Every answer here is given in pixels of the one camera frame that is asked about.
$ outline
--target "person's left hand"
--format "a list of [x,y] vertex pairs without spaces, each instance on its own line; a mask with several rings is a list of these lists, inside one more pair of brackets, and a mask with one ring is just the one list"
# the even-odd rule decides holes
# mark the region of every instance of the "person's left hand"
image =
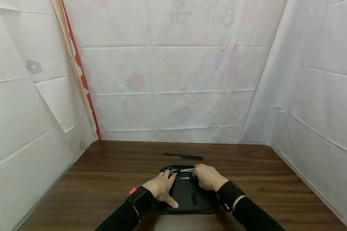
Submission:
[[169,177],[170,171],[159,173],[159,175],[146,182],[143,187],[148,189],[158,201],[165,201],[169,206],[177,209],[179,204],[168,194],[174,184],[176,174]]

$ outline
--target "hand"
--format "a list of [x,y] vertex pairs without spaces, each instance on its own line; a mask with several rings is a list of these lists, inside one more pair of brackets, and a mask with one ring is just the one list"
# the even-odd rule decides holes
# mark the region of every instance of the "hand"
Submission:
[[165,201],[169,206],[177,209],[179,204],[168,194],[174,184],[176,174],[169,177],[170,171],[161,172],[153,180],[146,182],[143,187],[148,189],[158,201]]
[[195,165],[193,177],[197,177],[199,186],[205,190],[217,192],[229,180],[220,175],[214,167],[204,164]]

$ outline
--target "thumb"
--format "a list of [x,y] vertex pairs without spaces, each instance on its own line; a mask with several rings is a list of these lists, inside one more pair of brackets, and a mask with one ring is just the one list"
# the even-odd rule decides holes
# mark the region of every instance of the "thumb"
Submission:
[[174,209],[179,207],[179,204],[171,196],[168,196],[165,202]]

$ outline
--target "black sleeve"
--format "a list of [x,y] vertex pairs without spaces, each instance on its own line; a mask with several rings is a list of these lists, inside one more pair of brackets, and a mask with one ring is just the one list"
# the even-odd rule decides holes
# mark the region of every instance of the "black sleeve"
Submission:
[[139,224],[139,217],[129,202],[124,202],[95,231],[130,231]]
[[285,231],[269,214],[254,204],[248,197],[237,202],[233,216],[247,231]]

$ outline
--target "red label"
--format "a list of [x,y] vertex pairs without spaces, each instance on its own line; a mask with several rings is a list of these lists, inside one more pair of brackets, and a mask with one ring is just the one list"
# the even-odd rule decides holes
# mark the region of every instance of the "red label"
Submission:
[[136,188],[132,188],[132,189],[130,190],[130,195],[133,194],[135,191],[136,191]]

